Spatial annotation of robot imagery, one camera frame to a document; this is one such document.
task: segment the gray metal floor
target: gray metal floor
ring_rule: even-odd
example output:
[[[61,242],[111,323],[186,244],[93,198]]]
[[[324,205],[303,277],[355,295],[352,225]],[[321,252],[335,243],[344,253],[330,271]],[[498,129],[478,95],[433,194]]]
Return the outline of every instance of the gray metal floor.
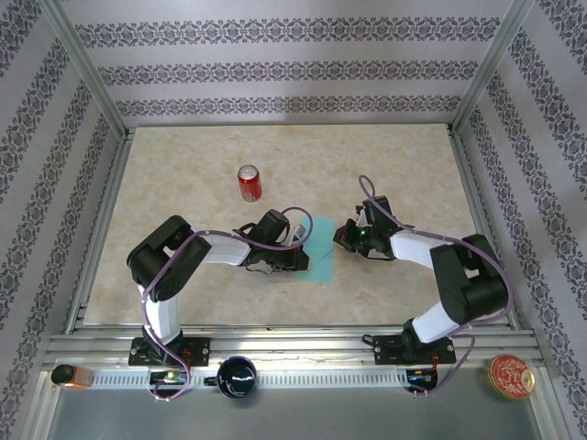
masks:
[[[259,390],[231,401],[194,390],[155,402],[146,390],[64,390],[54,440],[178,439],[534,439],[529,400],[507,401],[465,368],[441,393],[403,389]]]

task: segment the blue cloth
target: blue cloth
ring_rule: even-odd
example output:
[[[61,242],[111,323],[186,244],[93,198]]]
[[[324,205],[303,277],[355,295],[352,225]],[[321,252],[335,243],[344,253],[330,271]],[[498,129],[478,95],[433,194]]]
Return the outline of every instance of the blue cloth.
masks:
[[[301,281],[331,282],[334,272],[334,231],[336,223],[331,218],[312,217],[314,230],[308,241],[304,243],[304,252],[310,257],[310,268],[296,272]],[[306,231],[310,224],[304,218],[302,225]]]

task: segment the beige floor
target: beige floor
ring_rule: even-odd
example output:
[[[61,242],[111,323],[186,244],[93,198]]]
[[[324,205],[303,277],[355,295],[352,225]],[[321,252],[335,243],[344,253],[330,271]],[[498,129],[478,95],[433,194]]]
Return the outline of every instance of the beige floor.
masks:
[[[242,200],[237,169],[260,169],[263,196]],[[427,126],[215,126],[140,128],[135,135],[85,323],[141,322],[128,252],[170,215],[229,230],[270,208],[300,205],[342,225],[364,200],[369,175],[408,224],[474,232],[446,130]],[[301,216],[292,215],[293,220]],[[431,270],[368,261],[335,248],[330,283],[202,265],[179,299],[194,325],[400,324],[437,301]]]

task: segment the cable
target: cable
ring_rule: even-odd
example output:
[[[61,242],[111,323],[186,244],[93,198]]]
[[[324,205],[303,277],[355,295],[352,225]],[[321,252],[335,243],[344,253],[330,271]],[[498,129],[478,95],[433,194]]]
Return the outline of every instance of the cable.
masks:
[[[439,357],[438,357],[438,353],[435,351],[432,354],[432,376],[437,376],[438,375],[438,362],[439,362]]]
[[[378,257],[365,257],[366,259],[372,259],[374,261],[393,261],[391,258],[378,258]]]
[[[361,340],[368,346],[375,347],[375,341],[372,335],[363,335],[363,338]],[[380,341],[379,344],[383,347],[389,348],[401,348],[404,346],[403,342],[400,342],[399,344],[390,344],[389,342]]]
[[[308,223],[310,224],[310,226],[308,227],[308,231],[305,234],[305,236],[302,239],[300,239],[299,241],[291,244],[290,246],[264,245],[262,243],[257,243],[255,241],[252,241],[252,240],[249,240],[249,239],[244,238],[242,236],[239,236],[234,232],[225,232],[225,231],[216,231],[216,230],[194,231],[194,233],[191,234],[189,237],[187,237],[185,239],[185,241],[183,241],[183,243],[175,250],[175,252],[173,252],[173,255],[163,265],[163,267],[161,268],[159,273],[150,282],[149,286],[147,286],[147,288],[143,291],[142,297],[140,300],[140,308],[141,308],[141,312],[143,315],[143,320],[145,322],[145,330],[149,334],[150,338],[153,341],[155,341],[155,344],[157,344],[165,353],[167,353],[169,356],[171,356],[173,359],[175,359],[182,366],[182,368],[185,370],[185,375],[186,375],[185,383],[183,384],[183,386],[177,392],[175,392],[174,394],[172,394],[169,397],[161,397],[157,392],[158,387],[155,387],[154,390],[150,390],[150,393],[153,396],[155,396],[155,400],[169,402],[174,399],[177,399],[178,397],[180,397],[182,394],[184,394],[187,391],[187,389],[190,386],[190,381],[192,379],[192,372],[190,370],[190,366],[180,356],[176,355],[169,348],[167,348],[165,346],[165,344],[163,344],[161,339],[157,335],[155,335],[155,332],[152,331],[152,325],[150,323],[149,316],[147,315],[147,300],[149,298],[150,293],[157,285],[157,283],[161,280],[161,278],[163,278],[163,276],[167,273],[167,270],[172,266],[172,264],[175,262],[175,260],[182,254],[182,252],[185,250],[185,248],[187,248],[188,245],[193,240],[195,240],[197,237],[201,237],[201,236],[212,235],[212,236],[230,237],[230,238],[234,238],[235,240],[242,241],[243,243],[247,243],[248,245],[253,245],[258,248],[265,248],[265,249],[269,249],[269,250],[290,250],[290,249],[298,248],[299,246],[303,245],[303,243],[305,243],[307,241],[307,239],[310,237],[310,235],[312,234],[312,231],[314,229],[314,220],[312,219],[312,216],[310,215],[310,213],[308,213],[304,208],[301,208],[299,206],[291,206],[289,208],[286,208],[282,211],[282,214],[285,214],[285,213],[287,213],[289,211],[293,211],[293,210],[301,211],[302,213],[304,213],[308,217]]]
[[[265,270],[261,270],[261,269],[249,269],[249,266],[245,266],[245,270],[247,272],[260,272],[260,273],[264,273],[265,275],[271,275],[275,270],[273,270],[273,268],[271,268],[271,272],[266,272]]]
[[[457,371],[459,371],[460,366],[465,363],[465,361],[467,360],[467,358],[471,354],[471,351],[473,351],[473,348],[475,347],[475,336],[473,336],[473,335],[456,335],[456,336],[453,336],[453,337],[455,339],[461,338],[461,337],[470,337],[471,338],[471,343],[469,345],[469,348],[467,348],[467,351],[465,352],[465,354],[462,355],[462,357],[460,358],[459,362],[457,362],[457,365],[455,365],[455,368],[453,368],[449,372],[449,374],[447,374],[447,376],[442,381],[440,381],[440,383],[435,388],[433,388],[432,390],[426,390],[426,389],[420,387],[419,385],[415,385],[413,383],[410,383],[410,387],[414,387],[414,388],[420,389],[420,392],[419,393],[416,393],[416,392],[414,393],[414,397],[416,397],[416,396],[426,396],[426,397],[428,397],[429,395],[434,394],[436,392],[439,392],[444,387],[446,387],[447,384],[449,383],[449,381],[454,377],[454,375],[457,374]]]
[[[283,242],[287,239],[287,236],[289,236],[289,235],[290,235],[290,226],[288,224],[287,227],[285,227],[285,236],[283,237],[283,240],[282,241],[277,241],[277,242],[275,242],[275,244],[276,245],[283,244]]]
[[[370,192],[367,190],[367,188],[365,187],[365,184],[363,182],[367,182],[369,184],[369,186],[371,187]],[[365,195],[367,196],[367,199],[369,199],[369,201],[377,209],[379,209],[387,218],[389,218],[396,225],[400,226],[402,229],[404,229],[408,232],[411,232],[412,234],[419,235],[419,236],[434,238],[436,240],[442,240],[442,241],[447,241],[449,243],[461,245],[461,246],[467,248],[468,250],[470,250],[471,252],[474,252],[475,254],[480,256],[482,259],[487,261],[489,264],[491,264],[493,266],[493,268],[495,270],[497,270],[497,273],[499,273],[500,277],[502,277],[502,280],[504,281],[504,284],[505,284],[505,288],[507,289],[507,304],[505,305],[504,309],[495,316],[491,316],[489,318],[483,318],[483,319],[479,319],[476,321],[472,321],[471,323],[463,324],[460,327],[453,330],[452,332],[448,333],[447,334],[448,337],[451,337],[451,336],[457,334],[463,328],[469,328],[469,324],[471,324],[471,325],[487,324],[487,323],[496,321],[498,319],[501,319],[504,316],[507,316],[507,314],[512,309],[512,304],[514,302],[514,287],[512,286],[512,282],[510,281],[509,277],[507,276],[507,273],[505,273],[504,268],[502,268],[502,266],[497,261],[495,261],[489,254],[487,254],[482,249],[479,249],[478,247],[476,247],[470,243],[467,243],[466,241],[459,240],[458,238],[453,238],[452,236],[442,236],[441,234],[434,234],[432,232],[416,230],[412,226],[403,224],[401,221],[399,221],[397,219],[397,217],[395,217],[394,215],[385,211],[383,209],[383,207],[380,204],[378,204],[377,201],[375,201],[375,185],[373,184],[372,180],[369,177],[365,176],[364,174],[361,174],[361,176],[359,176],[359,185],[360,185],[360,188],[365,193]]]

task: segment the soda can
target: soda can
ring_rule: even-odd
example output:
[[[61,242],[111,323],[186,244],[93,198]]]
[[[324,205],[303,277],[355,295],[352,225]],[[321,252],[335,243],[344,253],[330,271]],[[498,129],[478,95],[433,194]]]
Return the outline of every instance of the soda can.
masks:
[[[260,199],[263,191],[260,188],[259,170],[252,165],[245,165],[238,170],[238,185],[242,198],[247,202],[255,202]]]

